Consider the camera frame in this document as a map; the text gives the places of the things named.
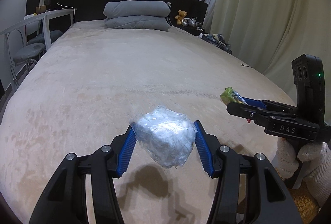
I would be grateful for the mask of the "right hand white glove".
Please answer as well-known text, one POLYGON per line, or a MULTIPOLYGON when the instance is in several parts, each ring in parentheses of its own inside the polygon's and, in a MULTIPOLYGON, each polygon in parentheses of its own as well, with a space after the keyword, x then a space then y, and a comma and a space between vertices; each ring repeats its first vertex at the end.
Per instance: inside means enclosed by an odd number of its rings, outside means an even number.
POLYGON ((309 143, 296 153, 284 138, 277 141, 278 172, 289 179, 297 171, 299 162, 307 165, 303 172, 309 193, 322 207, 330 196, 330 149, 327 143, 309 143))

